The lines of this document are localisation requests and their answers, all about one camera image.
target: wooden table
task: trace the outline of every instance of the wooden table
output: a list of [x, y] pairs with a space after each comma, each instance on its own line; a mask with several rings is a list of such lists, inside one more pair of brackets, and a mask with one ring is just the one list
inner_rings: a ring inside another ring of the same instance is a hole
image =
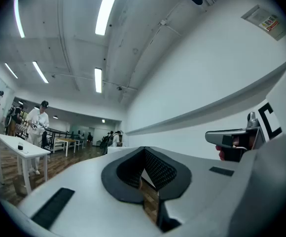
[[[18, 174], [21, 175], [21, 160], [23, 165], [23, 173], [24, 173], [24, 179], [25, 179], [25, 185], [27, 194], [31, 193], [31, 187], [29, 182], [29, 172], [28, 172], [28, 160], [36, 158], [36, 157], [43, 157], [43, 167], [44, 167], [44, 180], [45, 182], [48, 181], [48, 153], [50, 153], [48, 150], [42, 149], [40, 147], [37, 147], [19, 137], [12, 137], [0, 134], [0, 145], [1, 143], [4, 143], [9, 149], [11, 153], [14, 153], [17, 155], [17, 168], [18, 168]], [[18, 150], [18, 144], [23, 144], [23, 150]], [[1, 160], [0, 160], [0, 182], [4, 184], [4, 178], [2, 174], [1, 169]]]
[[66, 139], [66, 138], [54, 138], [54, 144], [53, 144], [53, 153], [55, 152], [55, 143], [56, 141], [62, 141], [66, 144], [66, 153], [65, 153], [65, 157], [68, 157], [68, 148], [69, 148], [69, 143], [74, 142], [74, 154], [75, 154], [75, 149], [76, 149], [76, 140], [72, 140], [72, 139]]

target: ceiling light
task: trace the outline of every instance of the ceiling light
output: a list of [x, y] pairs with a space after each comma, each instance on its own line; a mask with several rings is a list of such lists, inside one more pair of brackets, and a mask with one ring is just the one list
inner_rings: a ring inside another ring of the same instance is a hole
[[45, 83], [49, 83], [48, 80], [44, 77], [43, 73], [41, 72], [37, 62], [33, 61], [33, 65], [34, 67], [36, 68], [36, 70], [38, 71], [39, 75], [41, 76], [42, 80], [45, 82]]
[[14, 0], [14, 12], [15, 12], [15, 18], [16, 18], [18, 31], [20, 33], [20, 37], [24, 38], [25, 34], [24, 34], [24, 30], [23, 30], [23, 27], [21, 26], [21, 22], [20, 22], [19, 9], [18, 9], [18, 0]]
[[96, 30], [95, 33], [98, 35], [105, 35], [108, 19], [111, 13], [111, 9], [115, 0], [103, 0], [100, 5]]
[[102, 92], [102, 70], [95, 68], [95, 85], [96, 92]]
[[11, 73], [18, 79], [18, 77], [15, 75], [15, 73], [10, 69], [10, 67], [7, 65], [7, 63], [5, 63], [6, 67], [9, 69], [9, 71], [11, 71]]

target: ceiling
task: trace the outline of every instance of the ceiling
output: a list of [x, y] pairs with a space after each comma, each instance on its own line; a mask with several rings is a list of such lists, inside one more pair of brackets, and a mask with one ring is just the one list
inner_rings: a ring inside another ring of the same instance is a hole
[[[0, 63], [10, 66], [20, 87], [43, 87], [50, 94], [57, 88], [98, 95], [94, 68], [101, 68], [107, 81], [101, 97], [128, 105], [166, 50], [212, 3], [116, 0], [108, 22], [111, 27], [99, 36], [95, 27], [101, 1], [19, 0], [22, 39], [10, 0], [0, 13]], [[49, 84], [44, 84], [33, 61]]]
[[[29, 113], [35, 106], [40, 106], [40, 103], [34, 103], [31, 101], [24, 101], [18, 97], [14, 98], [13, 105], [19, 106], [18, 101], [21, 101], [24, 104], [24, 111]], [[60, 109], [48, 107], [47, 114], [49, 116], [49, 119], [52, 119], [53, 116], [57, 116], [58, 120], [68, 122], [69, 124], [73, 125], [83, 125], [83, 126], [89, 126], [94, 127], [97, 125], [102, 125], [102, 118], [98, 117], [92, 117], [88, 115], [83, 114], [76, 114], [72, 112], [63, 111]], [[105, 119], [105, 126], [115, 127], [117, 121], [115, 120], [109, 120]]]

